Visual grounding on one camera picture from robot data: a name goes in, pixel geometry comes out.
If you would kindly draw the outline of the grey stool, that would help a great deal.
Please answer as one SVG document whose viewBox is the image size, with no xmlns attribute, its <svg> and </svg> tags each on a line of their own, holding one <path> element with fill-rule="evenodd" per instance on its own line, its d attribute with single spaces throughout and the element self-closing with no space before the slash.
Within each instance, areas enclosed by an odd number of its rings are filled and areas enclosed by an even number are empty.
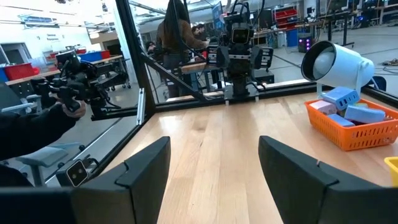
<svg viewBox="0 0 398 224">
<path fill-rule="evenodd" d="M 41 187 L 45 186 L 45 179 L 41 168 L 49 168 L 53 165 L 57 165 L 58 168 L 63 167 L 65 163 L 62 160 L 68 156 L 67 149 L 71 147 L 77 147 L 79 150 L 85 149 L 85 146 L 79 142 L 56 144 L 45 146 L 31 154 L 16 157 L 16 160 L 30 167 L 34 186 Z"/>
</svg>

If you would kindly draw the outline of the red storage bin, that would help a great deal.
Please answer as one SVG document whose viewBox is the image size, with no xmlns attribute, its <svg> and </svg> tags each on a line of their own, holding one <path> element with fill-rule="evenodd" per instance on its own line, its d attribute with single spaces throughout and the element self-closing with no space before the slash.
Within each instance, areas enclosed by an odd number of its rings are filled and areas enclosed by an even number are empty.
<svg viewBox="0 0 398 224">
<path fill-rule="evenodd" d="M 33 67 L 31 63 L 22 63 L 18 65 L 5 66 L 4 72 L 7 76 L 7 79 L 12 81 L 38 75 L 40 70 Z"/>
</svg>

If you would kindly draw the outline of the person's left hand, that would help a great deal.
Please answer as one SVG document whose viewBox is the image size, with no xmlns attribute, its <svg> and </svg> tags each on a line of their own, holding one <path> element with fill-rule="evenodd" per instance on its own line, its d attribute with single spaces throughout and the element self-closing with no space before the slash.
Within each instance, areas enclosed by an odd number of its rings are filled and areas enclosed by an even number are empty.
<svg viewBox="0 0 398 224">
<path fill-rule="evenodd" d="M 69 111 L 69 110 L 67 109 L 66 105 L 63 104 L 63 105 L 62 105 L 63 112 L 64 112 L 68 117 L 71 117 L 71 118 L 77 118 L 77 119 L 79 119 L 79 118 L 83 117 L 83 116 L 86 114 L 86 104 L 85 104 L 84 101 L 78 101 L 78 102 L 79 102 L 79 104 L 80 104 L 80 107 L 79 107 L 76 111 L 74 111 L 74 112 Z"/>
</svg>

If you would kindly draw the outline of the pink wall charger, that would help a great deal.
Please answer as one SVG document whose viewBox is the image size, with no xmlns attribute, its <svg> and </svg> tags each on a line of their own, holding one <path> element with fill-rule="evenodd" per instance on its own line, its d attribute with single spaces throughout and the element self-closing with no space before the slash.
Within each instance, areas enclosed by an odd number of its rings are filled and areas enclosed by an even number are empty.
<svg viewBox="0 0 398 224">
<path fill-rule="evenodd" d="M 323 113 L 324 115 L 336 114 L 337 108 L 333 103 L 329 103 L 324 100 L 319 100 L 314 103 L 311 103 L 310 106 L 317 111 Z"/>
</svg>

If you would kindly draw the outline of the blue storage bin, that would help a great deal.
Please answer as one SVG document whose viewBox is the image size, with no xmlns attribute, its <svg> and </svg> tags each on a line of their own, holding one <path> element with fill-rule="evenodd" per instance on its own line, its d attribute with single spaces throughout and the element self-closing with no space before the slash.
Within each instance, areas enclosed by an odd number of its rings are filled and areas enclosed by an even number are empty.
<svg viewBox="0 0 398 224">
<path fill-rule="evenodd" d="M 80 60 L 86 62 L 95 62 L 103 59 L 100 51 L 80 54 L 78 56 L 80 57 Z"/>
</svg>

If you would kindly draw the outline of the yellow plastic basket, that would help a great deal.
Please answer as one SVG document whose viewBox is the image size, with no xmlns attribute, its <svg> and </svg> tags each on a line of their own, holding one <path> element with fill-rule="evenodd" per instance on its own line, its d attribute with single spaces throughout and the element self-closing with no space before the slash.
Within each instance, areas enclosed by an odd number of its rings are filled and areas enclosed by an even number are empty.
<svg viewBox="0 0 398 224">
<path fill-rule="evenodd" d="M 384 162 L 389 167 L 392 185 L 398 187 L 398 157 L 386 157 Z"/>
</svg>

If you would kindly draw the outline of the black aluminium table frame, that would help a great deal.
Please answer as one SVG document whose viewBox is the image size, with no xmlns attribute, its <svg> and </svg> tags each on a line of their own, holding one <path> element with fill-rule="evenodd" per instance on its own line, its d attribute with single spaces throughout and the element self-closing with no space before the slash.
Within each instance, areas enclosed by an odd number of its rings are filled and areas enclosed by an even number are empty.
<svg viewBox="0 0 398 224">
<path fill-rule="evenodd" d="M 143 128 L 143 126 L 148 122 L 148 120 L 153 117 L 156 113 L 169 112 L 169 111 L 177 111 L 177 110 L 188 110 L 194 108 L 200 108 L 204 106 L 215 106 L 224 104 L 224 96 L 217 95 L 215 98 L 210 98 L 210 96 L 205 97 L 200 94 L 200 92 L 195 91 L 190 88 L 184 82 L 178 80 L 176 76 L 164 70 L 158 63 L 155 63 L 151 58 L 149 58 L 144 50 L 141 47 L 139 42 L 139 38 L 137 37 L 137 30 L 134 23 L 134 19 L 132 18 L 132 12 L 128 7 L 127 0 L 116 0 L 116 7 L 118 9 L 118 14 L 121 19 L 121 25 L 123 27 L 123 32 L 126 37 L 127 47 L 129 52 L 131 53 L 132 62 L 134 65 L 134 71 L 137 76 L 137 81 L 139 87 L 145 88 L 149 92 L 147 92 L 144 99 L 146 103 L 143 104 L 145 113 L 144 118 L 142 119 L 143 123 L 136 125 L 130 132 L 127 133 L 125 137 L 122 138 L 121 141 L 117 143 L 115 147 L 113 147 L 110 152 L 99 162 L 89 174 L 89 179 L 93 179 L 102 173 L 105 168 L 110 164 L 110 162 L 121 152 L 121 150 L 126 146 L 126 144 Z M 154 98 L 152 96 L 152 90 L 150 89 L 150 83 L 148 74 L 145 68 L 145 64 L 157 70 L 159 73 L 168 76 L 170 79 L 173 79 L 174 82 L 177 82 L 181 88 L 186 89 L 190 92 L 190 96 L 193 96 L 193 99 L 186 100 L 177 100 L 165 103 L 155 104 Z M 391 95 L 385 91 L 377 90 L 375 88 L 371 88 L 370 86 L 365 86 L 362 89 L 365 95 L 368 95 L 378 101 L 381 101 L 387 105 L 390 105 L 394 108 L 398 108 L 398 96 Z M 289 95 L 298 95 L 302 93 L 311 93 L 315 92 L 315 82 L 306 82 L 302 84 L 282 84 L 282 86 L 276 87 L 266 87 L 266 90 L 260 92 L 259 99 L 267 99 L 267 98 L 277 98 L 282 96 Z M 93 118 L 93 121 L 102 120 L 102 119 L 112 119 L 112 118 L 123 118 L 128 116 L 135 116 L 138 113 L 137 107 L 128 107 L 119 109 L 117 112 L 111 112 L 107 115 L 101 115 L 97 118 Z"/>
</svg>

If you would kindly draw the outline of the orange plastic basket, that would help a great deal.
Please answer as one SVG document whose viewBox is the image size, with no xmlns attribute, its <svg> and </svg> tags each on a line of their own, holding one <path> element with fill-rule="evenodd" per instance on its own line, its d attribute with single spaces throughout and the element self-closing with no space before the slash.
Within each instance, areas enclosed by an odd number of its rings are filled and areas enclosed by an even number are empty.
<svg viewBox="0 0 398 224">
<path fill-rule="evenodd" d="M 346 128 L 310 106 L 313 102 L 304 103 L 311 125 L 344 151 L 385 146 L 398 138 L 398 110 L 362 98 L 361 103 L 368 104 L 372 109 L 383 110 L 389 119 Z"/>
</svg>

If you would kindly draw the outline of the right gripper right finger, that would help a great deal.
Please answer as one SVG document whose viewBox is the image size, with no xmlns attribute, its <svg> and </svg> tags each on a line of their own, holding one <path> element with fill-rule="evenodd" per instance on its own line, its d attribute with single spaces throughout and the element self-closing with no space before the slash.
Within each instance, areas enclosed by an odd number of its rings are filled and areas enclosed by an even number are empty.
<svg viewBox="0 0 398 224">
<path fill-rule="evenodd" d="M 380 186 L 319 161 L 269 136 L 259 160 L 284 224 L 376 224 Z"/>
</svg>

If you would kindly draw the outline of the silver frame bracket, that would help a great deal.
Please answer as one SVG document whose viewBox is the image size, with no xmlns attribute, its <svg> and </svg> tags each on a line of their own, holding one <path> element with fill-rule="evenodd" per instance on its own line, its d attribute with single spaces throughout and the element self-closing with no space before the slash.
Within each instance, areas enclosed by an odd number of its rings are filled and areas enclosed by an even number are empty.
<svg viewBox="0 0 398 224">
<path fill-rule="evenodd" d="M 146 107 L 146 93 L 144 88 L 139 89 L 139 96 L 137 102 L 137 115 L 136 124 L 139 126 L 144 122 L 145 117 L 145 107 Z"/>
</svg>

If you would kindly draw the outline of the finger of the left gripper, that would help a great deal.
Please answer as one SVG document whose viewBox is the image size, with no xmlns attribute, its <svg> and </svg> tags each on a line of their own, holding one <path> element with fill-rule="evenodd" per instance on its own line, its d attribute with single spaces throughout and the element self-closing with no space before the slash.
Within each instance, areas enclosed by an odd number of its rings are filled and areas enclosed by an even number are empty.
<svg viewBox="0 0 398 224">
<path fill-rule="evenodd" d="M 271 47 L 254 46 L 251 49 L 251 66 L 253 69 L 270 68 L 274 49 Z"/>
<path fill-rule="evenodd" d="M 225 46 L 209 45 L 206 48 L 206 63 L 218 68 L 226 68 L 229 65 L 229 52 Z"/>
</svg>

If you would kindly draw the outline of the person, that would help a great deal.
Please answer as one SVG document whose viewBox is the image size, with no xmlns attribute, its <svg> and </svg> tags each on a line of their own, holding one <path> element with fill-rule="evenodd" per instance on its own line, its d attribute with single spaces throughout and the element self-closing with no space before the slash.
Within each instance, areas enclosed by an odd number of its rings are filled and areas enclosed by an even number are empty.
<svg viewBox="0 0 398 224">
<path fill-rule="evenodd" d="M 157 43 L 165 51 L 164 68 L 171 71 L 189 61 L 188 47 L 205 49 L 208 46 L 207 42 L 194 37 L 181 0 L 169 1 L 165 18 L 157 28 Z"/>
<path fill-rule="evenodd" d="M 206 41 L 205 25 L 204 24 L 198 24 L 197 26 L 193 26 L 192 33 L 196 39 Z"/>
<path fill-rule="evenodd" d="M 0 113 L 0 187 L 32 186 L 21 172 L 1 162 L 38 151 L 74 127 L 79 119 L 68 117 L 62 105 L 40 114 Z"/>
</svg>

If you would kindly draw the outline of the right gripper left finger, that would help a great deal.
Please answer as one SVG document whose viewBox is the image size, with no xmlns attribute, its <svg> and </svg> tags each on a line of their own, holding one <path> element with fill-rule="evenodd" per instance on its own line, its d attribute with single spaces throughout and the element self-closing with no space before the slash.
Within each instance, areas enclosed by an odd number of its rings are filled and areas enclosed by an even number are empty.
<svg viewBox="0 0 398 224">
<path fill-rule="evenodd" d="M 73 191 L 72 224 L 156 224 L 169 176 L 163 136 Z"/>
</svg>

